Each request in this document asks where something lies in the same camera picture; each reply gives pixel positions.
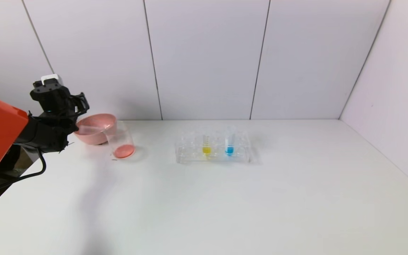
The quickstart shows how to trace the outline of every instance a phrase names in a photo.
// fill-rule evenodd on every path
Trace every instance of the panel seam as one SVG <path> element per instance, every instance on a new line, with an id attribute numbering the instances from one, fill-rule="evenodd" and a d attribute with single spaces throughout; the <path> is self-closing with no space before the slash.
<path id="1" fill-rule="evenodd" d="M 264 26 L 264 36 L 262 36 L 261 54 L 259 55 L 259 64 L 257 65 L 256 81 L 254 82 L 253 100 L 251 101 L 251 110 L 250 110 L 249 119 L 251 119 L 251 115 L 253 114 L 254 96 L 256 95 L 257 78 L 259 77 L 259 68 L 261 67 L 262 50 L 264 48 L 265 32 L 267 30 L 268 13 L 270 12 L 270 2 L 271 0 L 268 1 L 267 17 L 265 19 L 265 26 Z"/>
<path id="2" fill-rule="evenodd" d="M 349 96 L 347 97 L 346 103 L 344 104 L 344 107 L 338 119 L 341 119 L 341 116 L 343 115 L 343 112 L 345 108 L 347 107 L 347 103 L 349 102 L 350 96 L 352 95 L 353 90 L 355 89 L 355 86 L 357 85 L 358 79 L 360 78 L 361 73 L 363 72 L 364 65 L 366 65 L 366 62 L 368 61 L 369 55 L 371 54 L 371 50 L 373 49 L 374 44 L 377 40 L 377 36 L 379 35 L 380 29 L 382 29 L 382 25 L 384 24 L 384 20 L 385 20 L 385 17 L 387 16 L 387 12 L 388 12 L 388 9 L 390 8 L 390 4 L 391 4 L 391 0 L 388 1 L 387 8 L 385 9 L 384 16 L 382 17 L 382 21 L 380 22 L 379 28 L 377 29 L 377 32 L 374 36 L 374 40 L 373 40 L 373 43 L 371 44 L 371 48 L 369 48 L 368 54 L 366 55 L 366 58 L 364 59 L 363 65 L 361 66 L 357 79 L 355 80 L 355 83 L 353 84 L 352 89 L 350 90 Z"/>
<path id="3" fill-rule="evenodd" d="M 26 15 L 28 16 L 29 23 L 31 23 L 31 27 L 33 28 L 35 37 L 37 38 L 37 42 L 39 42 L 40 48 L 42 49 L 42 52 L 44 53 L 45 59 L 47 60 L 47 63 L 48 63 L 48 66 L 50 66 L 51 73 L 54 74 L 55 71 L 53 71 L 53 67 L 52 67 L 51 64 L 50 64 L 50 60 L 49 60 L 48 57 L 47 57 L 47 53 L 45 53 L 45 49 L 44 49 L 42 43 L 40 42 L 39 35 L 37 34 L 37 31 L 36 31 L 36 29 L 35 29 L 35 27 L 34 27 L 34 24 L 33 24 L 33 21 L 32 21 L 32 19 L 31 19 L 31 16 L 29 15 L 28 8 L 26 8 L 26 4 L 24 3 L 24 0 L 21 0 L 21 2 L 23 3 L 23 7 L 24 7 L 24 11 L 26 12 Z"/>
<path id="4" fill-rule="evenodd" d="M 155 70 L 154 51 L 152 50 L 151 31 L 149 30 L 149 21 L 147 20 L 146 0 L 143 0 L 144 16 L 146 17 L 147 35 L 149 37 L 149 47 L 151 48 L 152 66 L 154 67 L 155 87 L 157 88 L 158 106 L 160 107 L 160 117 L 163 120 L 163 113 L 161 111 L 160 92 L 158 90 L 157 72 Z"/>

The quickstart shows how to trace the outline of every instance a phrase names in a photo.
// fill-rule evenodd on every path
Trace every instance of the test tube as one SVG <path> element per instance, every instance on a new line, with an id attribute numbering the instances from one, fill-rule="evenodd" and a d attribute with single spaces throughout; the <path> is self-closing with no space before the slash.
<path id="1" fill-rule="evenodd" d="M 234 153 L 235 134 L 228 134 L 225 138 L 225 152 L 231 156 Z"/>
<path id="2" fill-rule="evenodd" d="M 209 136 L 203 135 L 203 153 L 209 155 L 211 152 L 212 148 L 210 148 Z"/>

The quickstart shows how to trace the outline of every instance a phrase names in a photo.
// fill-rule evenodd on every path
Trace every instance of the white table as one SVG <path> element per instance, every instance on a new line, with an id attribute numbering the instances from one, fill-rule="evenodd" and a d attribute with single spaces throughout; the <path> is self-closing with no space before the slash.
<path id="1" fill-rule="evenodd" d="M 133 157 L 71 135 L 2 195 L 0 255 L 408 255 L 408 178 L 341 121 L 129 123 Z M 175 162 L 179 129 L 220 124 L 254 163 Z"/>

